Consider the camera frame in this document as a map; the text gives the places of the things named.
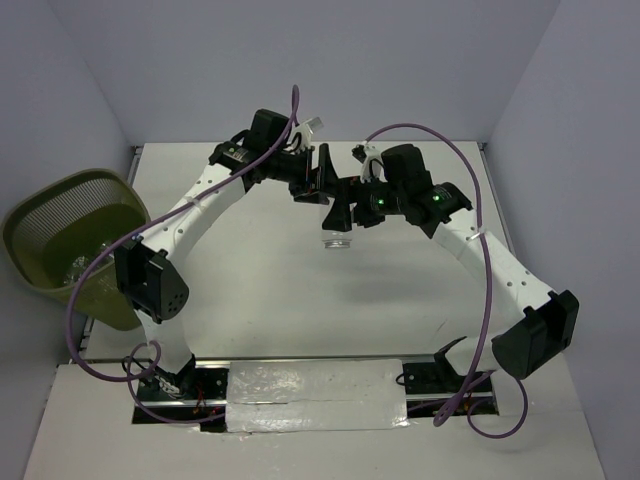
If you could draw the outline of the clear bottle without cap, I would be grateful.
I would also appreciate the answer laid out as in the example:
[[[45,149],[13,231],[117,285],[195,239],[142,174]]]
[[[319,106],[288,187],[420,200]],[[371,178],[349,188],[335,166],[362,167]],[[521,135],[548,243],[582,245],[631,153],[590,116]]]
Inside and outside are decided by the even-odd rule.
[[[329,213],[328,209],[322,208],[319,213],[320,219],[320,238],[325,249],[348,249],[354,239],[353,231],[336,231],[327,230],[323,227],[325,218]]]

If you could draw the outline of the clear crushed plastic bottle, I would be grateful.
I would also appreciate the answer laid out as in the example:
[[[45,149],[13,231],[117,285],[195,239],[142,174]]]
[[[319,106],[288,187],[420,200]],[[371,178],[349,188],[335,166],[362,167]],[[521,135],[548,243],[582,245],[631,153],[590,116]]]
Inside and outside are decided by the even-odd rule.
[[[63,283],[65,285],[75,284],[87,270],[91,262],[92,259],[85,255],[81,255],[75,258],[66,270],[66,273],[63,277]]]

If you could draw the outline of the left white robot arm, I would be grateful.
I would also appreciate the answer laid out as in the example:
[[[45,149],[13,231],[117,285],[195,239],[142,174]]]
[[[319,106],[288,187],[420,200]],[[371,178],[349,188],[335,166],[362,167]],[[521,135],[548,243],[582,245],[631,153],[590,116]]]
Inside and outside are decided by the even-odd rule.
[[[285,182],[293,194],[311,191],[312,138],[323,126],[317,117],[289,126],[287,117],[260,109],[249,129],[218,144],[202,174],[158,221],[115,252],[116,279],[159,361],[153,384],[173,398],[195,388],[196,359],[184,334],[181,310],[189,288],[181,268],[213,223],[256,184]]]

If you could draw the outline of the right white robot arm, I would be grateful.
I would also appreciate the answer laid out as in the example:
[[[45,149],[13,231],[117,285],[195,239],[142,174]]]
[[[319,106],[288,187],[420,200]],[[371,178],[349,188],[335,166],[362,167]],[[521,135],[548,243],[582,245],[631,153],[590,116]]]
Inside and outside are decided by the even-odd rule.
[[[361,144],[353,155],[362,164],[360,174],[339,177],[328,145],[320,147],[315,185],[331,206],[324,229],[374,227],[399,215],[449,252],[485,290],[479,335],[453,340],[434,356],[442,389],[456,391],[478,371],[504,371],[524,380],[571,344],[578,299],[536,278],[484,229],[479,199],[469,200],[450,182],[435,183],[412,144],[382,152]]]

